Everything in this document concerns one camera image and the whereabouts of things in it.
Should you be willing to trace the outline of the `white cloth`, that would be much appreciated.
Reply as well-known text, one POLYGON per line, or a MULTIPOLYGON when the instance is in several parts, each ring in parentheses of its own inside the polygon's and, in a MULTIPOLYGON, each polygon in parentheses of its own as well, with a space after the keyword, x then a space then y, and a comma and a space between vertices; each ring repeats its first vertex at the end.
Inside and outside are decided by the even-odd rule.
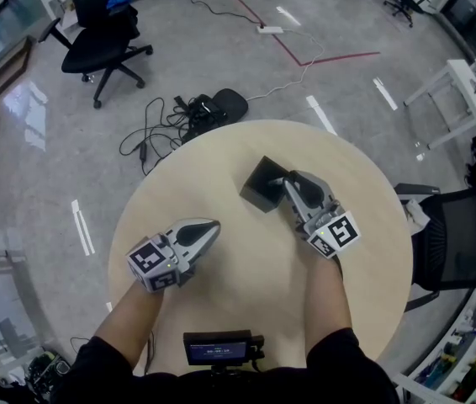
POLYGON ((415 199, 410 199, 404 204, 405 215, 411 236, 423 231, 430 221, 430 217, 424 212, 415 199))

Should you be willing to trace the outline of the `black chest-mounted monitor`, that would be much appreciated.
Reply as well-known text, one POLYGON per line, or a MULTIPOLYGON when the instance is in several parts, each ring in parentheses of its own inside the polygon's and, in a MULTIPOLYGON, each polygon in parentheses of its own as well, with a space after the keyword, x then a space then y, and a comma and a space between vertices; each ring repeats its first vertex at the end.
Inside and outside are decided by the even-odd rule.
POLYGON ((218 374, 229 367, 250 364, 256 372, 261 372, 258 361, 265 358, 265 338, 253 335, 250 330, 185 332, 182 341, 190 366, 209 366, 218 374))

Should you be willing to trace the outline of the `black high-back office chair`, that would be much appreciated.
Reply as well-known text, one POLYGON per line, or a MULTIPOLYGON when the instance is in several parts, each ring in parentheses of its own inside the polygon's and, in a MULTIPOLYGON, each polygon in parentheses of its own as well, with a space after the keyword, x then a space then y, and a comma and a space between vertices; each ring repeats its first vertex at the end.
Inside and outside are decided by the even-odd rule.
POLYGON ((111 74, 120 71, 136 81, 136 87, 143 88, 145 81, 124 63, 139 54, 153 54, 151 45, 135 47, 130 42, 140 36, 137 28, 138 11, 131 5, 116 10, 107 10, 108 0, 72 0, 77 22, 82 28, 73 41, 69 41, 57 28, 59 19, 52 20, 41 33, 38 41, 54 37, 67 49, 61 65, 66 74, 80 74, 83 82, 89 76, 102 71, 102 78, 93 95, 93 107, 102 106, 99 96, 111 74))

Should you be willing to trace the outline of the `black mesh visitor chair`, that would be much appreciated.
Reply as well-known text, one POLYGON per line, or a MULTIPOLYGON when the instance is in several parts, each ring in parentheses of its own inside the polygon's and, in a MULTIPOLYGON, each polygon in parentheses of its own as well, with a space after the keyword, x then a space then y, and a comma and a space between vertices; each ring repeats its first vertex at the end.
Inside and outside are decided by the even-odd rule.
POLYGON ((476 187, 443 194, 434 186, 399 183, 401 204, 412 199, 429 218, 411 237, 412 283, 428 293, 407 302, 407 311, 422 307, 444 290, 476 289, 476 187))

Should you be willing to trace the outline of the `person's right forearm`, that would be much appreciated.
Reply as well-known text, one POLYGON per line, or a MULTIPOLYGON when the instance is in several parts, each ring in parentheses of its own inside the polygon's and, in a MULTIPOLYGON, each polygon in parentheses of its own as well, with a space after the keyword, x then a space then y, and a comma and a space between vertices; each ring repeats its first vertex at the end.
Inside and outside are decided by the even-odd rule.
POLYGON ((352 328, 352 318, 341 271, 332 259, 314 257, 307 268, 304 293, 305 353, 346 328, 352 328))

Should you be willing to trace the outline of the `black round cushion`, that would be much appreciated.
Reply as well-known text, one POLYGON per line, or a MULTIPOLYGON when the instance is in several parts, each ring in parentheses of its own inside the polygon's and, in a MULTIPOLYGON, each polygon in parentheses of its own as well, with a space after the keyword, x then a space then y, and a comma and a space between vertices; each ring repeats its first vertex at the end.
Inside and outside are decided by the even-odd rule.
POLYGON ((246 99, 229 88, 218 91, 212 101, 218 109, 225 113, 227 124, 234 124, 241 120, 249 109, 246 99))

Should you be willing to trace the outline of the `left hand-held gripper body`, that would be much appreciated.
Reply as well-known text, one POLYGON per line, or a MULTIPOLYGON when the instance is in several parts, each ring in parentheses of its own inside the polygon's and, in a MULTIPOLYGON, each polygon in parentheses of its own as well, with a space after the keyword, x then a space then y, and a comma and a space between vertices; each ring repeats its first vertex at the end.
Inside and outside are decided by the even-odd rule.
POLYGON ((141 241, 126 255, 126 260, 149 293, 174 285, 181 287, 196 273, 196 266, 180 257, 161 233, 141 241))

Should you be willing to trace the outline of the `white storage rack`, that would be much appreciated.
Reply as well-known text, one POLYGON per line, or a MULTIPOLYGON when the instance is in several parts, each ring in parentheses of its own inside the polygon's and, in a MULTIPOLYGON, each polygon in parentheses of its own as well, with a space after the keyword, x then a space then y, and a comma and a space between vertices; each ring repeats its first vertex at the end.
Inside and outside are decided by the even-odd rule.
POLYGON ((400 404, 476 404, 476 289, 421 362, 393 382, 400 404))

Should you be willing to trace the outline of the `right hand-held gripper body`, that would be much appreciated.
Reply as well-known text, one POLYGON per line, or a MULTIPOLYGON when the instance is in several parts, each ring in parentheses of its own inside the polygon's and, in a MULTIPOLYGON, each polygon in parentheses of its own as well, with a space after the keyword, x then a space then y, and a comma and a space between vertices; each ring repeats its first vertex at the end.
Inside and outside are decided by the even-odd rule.
POLYGON ((314 209, 304 207, 300 220, 305 241, 326 259, 335 257, 361 236, 352 213, 340 202, 314 209))

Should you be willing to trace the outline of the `person's left forearm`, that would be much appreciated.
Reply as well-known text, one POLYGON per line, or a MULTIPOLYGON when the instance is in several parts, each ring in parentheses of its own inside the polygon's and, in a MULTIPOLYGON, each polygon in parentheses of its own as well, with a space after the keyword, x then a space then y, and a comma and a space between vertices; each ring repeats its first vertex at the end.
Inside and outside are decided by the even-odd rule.
POLYGON ((135 281, 107 315, 95 336, 117 350, 134 369, 156 325, 164 291, 150 293, 135 281))

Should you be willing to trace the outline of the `round beige table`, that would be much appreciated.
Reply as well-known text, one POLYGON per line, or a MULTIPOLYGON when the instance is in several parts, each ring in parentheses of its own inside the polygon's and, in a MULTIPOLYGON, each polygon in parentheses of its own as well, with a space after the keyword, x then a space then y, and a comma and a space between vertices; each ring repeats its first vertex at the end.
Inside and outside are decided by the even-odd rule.
POLYGON ((410 294, 412 246, 405 213, 381 170, 351 143, 287 120, 257 120, 212 130, 180 147, 140 184, 121 215, 108 266, 112 302, 133 283, 127 253, 144 237, 191 217, 215 219, 221 232, 183 287, 171 287, 156 325, 156 354, 140 370, 189 371, 185 332, 248 329, 265 338, 264 369, 304 365, 308 245, 287 203, 263 213, 241 198, 264 157, 326 181, 350 211, 360 238, 340 256, 352 325, 377 359, 410 294))

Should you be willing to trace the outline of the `person's black shirt torso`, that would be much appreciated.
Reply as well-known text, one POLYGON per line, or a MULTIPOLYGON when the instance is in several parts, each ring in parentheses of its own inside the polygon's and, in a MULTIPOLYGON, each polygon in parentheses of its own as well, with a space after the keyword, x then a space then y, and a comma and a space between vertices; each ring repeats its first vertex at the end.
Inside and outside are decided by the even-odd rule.
POLYGON ((323 338, 303 369, 279 367, 216 378, 207 370, 137 377, 101 338, 81 347, 51 404, 399 404, 384 370, 350 328, 323 338))

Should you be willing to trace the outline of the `small black box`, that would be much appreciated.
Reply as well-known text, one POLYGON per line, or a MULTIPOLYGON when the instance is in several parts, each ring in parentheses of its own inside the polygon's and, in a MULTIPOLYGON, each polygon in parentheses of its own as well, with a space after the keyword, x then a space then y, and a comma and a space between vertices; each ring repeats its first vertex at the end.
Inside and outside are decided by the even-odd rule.
POLYGON ((269 186, 267 183, 288 174, 288 170, 264 156, 245 181, 240 197, 264 213, 275 210, 284 197, 283 185, 269 186))

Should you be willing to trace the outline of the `small white table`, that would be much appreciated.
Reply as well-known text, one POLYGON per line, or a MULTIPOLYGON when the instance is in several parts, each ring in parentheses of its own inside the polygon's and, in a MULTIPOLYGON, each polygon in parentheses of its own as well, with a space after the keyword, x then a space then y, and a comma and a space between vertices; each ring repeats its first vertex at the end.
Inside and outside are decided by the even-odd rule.
POLYGON ((404 106, 409 107, 425 93, 431 99, 434 99, 434 93, 442 90, 439 88, 439 84, 443 78, 447 79, 447 82, 442 84, 443 87, 454 87, 463 97, 467 105, 465 114, 468 118, 455 129, 449 129, 446 135, 428 143, 427 148, 429 150, 433 150, 476 127, 476 76, 470 65, 462 59, 447 60, 445 66, 439 72, 425 81, 404 101, 404 106))

